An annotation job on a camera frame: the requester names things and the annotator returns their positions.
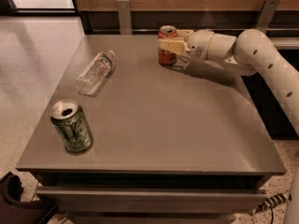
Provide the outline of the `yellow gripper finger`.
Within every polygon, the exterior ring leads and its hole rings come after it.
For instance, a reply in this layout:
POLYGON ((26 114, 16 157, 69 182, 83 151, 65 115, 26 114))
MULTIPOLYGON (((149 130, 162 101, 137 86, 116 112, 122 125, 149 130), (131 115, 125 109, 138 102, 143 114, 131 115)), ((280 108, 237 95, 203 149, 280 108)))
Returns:
POLYGON ((188 44, 182 38, 160 38, 158 40, 158 47, 175 54, 185 54, 190 52, 188 44))
POLYGON ((182 37, 185 41, 189 39, 189 36, 193 33, 193 30, 177 29, 178 37, 182 37))

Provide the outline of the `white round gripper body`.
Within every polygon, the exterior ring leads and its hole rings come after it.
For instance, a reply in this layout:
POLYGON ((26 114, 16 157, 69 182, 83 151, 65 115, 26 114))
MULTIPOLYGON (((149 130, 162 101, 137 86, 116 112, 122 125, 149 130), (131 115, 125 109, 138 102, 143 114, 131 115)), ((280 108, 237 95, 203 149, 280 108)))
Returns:
POLYGON ((208 30, 193 32, 188 38, 189 55, 195 60, 206 60, 210 39, 214 35, 208 30))

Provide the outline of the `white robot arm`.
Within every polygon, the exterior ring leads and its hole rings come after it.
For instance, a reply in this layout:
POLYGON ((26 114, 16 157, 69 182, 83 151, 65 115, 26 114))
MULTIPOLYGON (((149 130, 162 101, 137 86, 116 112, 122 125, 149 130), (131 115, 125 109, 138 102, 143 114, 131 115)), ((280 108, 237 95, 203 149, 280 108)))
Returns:
POLYGON ((292 127, 299 133, 299 72, 263 32, 248 29, 238 36, 208 30, 179 30, 160 38, 158 47, 196 61, 212 61, 241 76, 260 74, 292 127))

